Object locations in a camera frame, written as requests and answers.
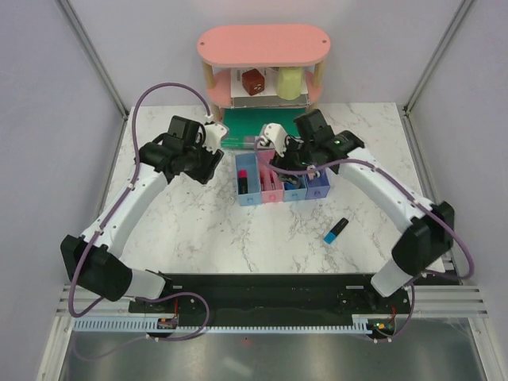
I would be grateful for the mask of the red orange-tip pen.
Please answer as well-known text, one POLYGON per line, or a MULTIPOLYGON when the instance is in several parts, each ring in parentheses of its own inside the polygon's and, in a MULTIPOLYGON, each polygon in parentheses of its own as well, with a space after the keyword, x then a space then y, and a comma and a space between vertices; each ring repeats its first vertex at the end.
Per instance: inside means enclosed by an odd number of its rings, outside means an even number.
POLYGON ((267 181, 267 178, 265 175, 263 175, 263 174, 260 175, 260 182, 261 182, 262 191, 269 191, 270 190, 269 182, 267 181))

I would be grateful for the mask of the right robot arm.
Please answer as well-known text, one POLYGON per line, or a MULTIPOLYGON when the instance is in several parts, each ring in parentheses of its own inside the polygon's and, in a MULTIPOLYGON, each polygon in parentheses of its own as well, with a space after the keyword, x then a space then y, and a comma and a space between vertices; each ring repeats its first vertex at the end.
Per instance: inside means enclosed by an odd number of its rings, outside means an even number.
POLYGON ((366 148, 353 132, 335 133, 320 110, 297 117, 298 136, 279 124, 262 128, 260 143, 272 145, 269 164, 286 183, 299 175, 315 175, 329 168, 367 195, 394 223, 401 236, 391 250, 391 259, 371 278, 363 294, 364 305, 382 312, 392 303, 392 294, 453 246, 455 212, 447 203, 436 204, 401 184, 366 148))

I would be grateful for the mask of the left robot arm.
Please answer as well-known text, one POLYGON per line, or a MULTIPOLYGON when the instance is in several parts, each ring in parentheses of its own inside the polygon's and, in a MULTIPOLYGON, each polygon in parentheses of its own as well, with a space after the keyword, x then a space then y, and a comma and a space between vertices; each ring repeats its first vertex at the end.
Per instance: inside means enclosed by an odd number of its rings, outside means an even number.
POLYGON ((224 152, 229 130, 219 122, 202 124, 174 116, 168 130, 137 152, 124 190, 117 193, 95 222, 61 245, 69 279, 100 298, 116 302, 124 296, 146 298, 157 312, 171 309, 174 293, 162 275, 128 267, 120 258, 131 232, 154 199, 178 175, 207 184, 224 152))

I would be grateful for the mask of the blue black highlighter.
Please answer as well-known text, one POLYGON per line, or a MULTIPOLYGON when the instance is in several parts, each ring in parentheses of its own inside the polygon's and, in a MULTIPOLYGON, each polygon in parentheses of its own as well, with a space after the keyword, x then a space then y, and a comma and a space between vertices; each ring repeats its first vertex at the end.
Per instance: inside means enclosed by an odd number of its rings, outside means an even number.
POLYGON ((344 228, 348 225, 348 219, 343 217, 340 219, 334 227, 324 236, 324 242, 326 244, 331 244, 334 242, 340 233, 344 230, 344 228))

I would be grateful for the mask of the dark red pink pen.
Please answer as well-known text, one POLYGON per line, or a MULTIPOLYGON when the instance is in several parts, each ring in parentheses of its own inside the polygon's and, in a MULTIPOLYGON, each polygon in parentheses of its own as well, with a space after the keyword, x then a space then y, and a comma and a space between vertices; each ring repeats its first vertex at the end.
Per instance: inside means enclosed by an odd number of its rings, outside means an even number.
POLYGON ((277 186, 276 181, 275 181, 275 176, 273 174, 270 174, 270 183, 271 183, 271 189, 273 191, 278 190, 278 186, 277 186))

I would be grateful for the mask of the blue grey eraser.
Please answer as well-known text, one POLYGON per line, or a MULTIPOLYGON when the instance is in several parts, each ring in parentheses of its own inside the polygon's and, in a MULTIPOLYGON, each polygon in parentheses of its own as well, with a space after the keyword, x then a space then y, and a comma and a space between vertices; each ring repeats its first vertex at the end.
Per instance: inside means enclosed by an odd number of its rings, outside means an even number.
POLYGON ((284 189, 286 191, 293 191, 293 190, 298 190, 298 189, 301 189, 302 188, 302 184, 300 182, 297 182, 297 183, 284 183, 284 189))

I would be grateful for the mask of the pink black highlighter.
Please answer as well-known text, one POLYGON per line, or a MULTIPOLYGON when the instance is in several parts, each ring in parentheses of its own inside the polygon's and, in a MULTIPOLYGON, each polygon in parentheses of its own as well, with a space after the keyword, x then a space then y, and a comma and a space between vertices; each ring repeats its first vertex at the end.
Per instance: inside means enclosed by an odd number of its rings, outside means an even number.
POLYGON ((248 172, 246 169, 240 169, 237 172, 238 194, 248 193, 248 172))

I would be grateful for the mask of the four-compartment blue pink organizer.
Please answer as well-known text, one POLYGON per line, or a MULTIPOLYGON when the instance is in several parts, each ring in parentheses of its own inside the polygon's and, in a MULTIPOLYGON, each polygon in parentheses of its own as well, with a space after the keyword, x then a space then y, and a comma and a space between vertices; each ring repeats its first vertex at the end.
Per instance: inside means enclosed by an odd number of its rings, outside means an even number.
POLYGON ((264 166, 255 153, 235 156, 237 198, 241 206, 277 202, 298 202, 325 198, 330 183, 325 171, 310 179, 299 176, 296 185, 282 182, 278 174, 264 166))

